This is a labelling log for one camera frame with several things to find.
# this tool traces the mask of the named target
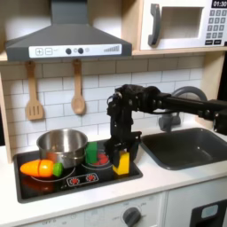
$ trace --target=black faucet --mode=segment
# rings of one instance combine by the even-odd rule
[[[172,93],[172,96],[179,97],[186,93],[195,94],[200,98],[201,101],[207,101],[207,96],[205,95],[205,93],[202,90],[192,87],[192,86],[186,86],[186,87],[179,88]],[[180,124],[181,124],[181,118],[179,116],[179,113],[177,113],[176,116],[174,116],[171,113],[163,114],[159,118],[159,126],[162,131],[171,132],[172,126],[176,126],[176,125],[180,125]]]

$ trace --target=orange carrot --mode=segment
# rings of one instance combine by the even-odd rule
[[[61,163],[54,164],[52,160],[32,160],[23,164],[20,171],[25,175],[36,177],[60,176],[63,166]]]

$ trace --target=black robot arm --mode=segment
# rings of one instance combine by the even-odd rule
[[[130,160],[137,157],[140,131],[131,131],[132,111],[155,114],[157,109],[198,115],[214,122],[214,130],[227,135],[227,102],[208,102],[175,98],[161,93],[156,87],[124,85],[108,99],[107,114],[111,117],[111,138],[106,141],[106,153],[115,167],[119,166],[120,151],[127,150]]]

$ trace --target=white brick wall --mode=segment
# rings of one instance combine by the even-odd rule
[[[47,130],[72,128],[87,135],[109,135],[110,118],[106,100],[123,84],[156,86],[171,93],[182,86],[200,86],[204,56],[194,54],[140,56],[133,58],[86,59],[82,62],[82,94],[86,114],[74,114],[74,70],[69,60],[38,61],[35,68],[38,98],[45,117],[28,121],[25,106],[29,100],[26,68],[23,63],[1,64],[4,100],[12,148],[36,144]],[[184,120],[191,118],[181,114]],[[133,130],[157,126],[158,117],[133,113]]]

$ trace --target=yellow toy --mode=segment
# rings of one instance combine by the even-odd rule
[[[129,173],[129,153],[120,152],[120,162],[118,168],[113,166],[113,171],[117,175],[124,175]]]

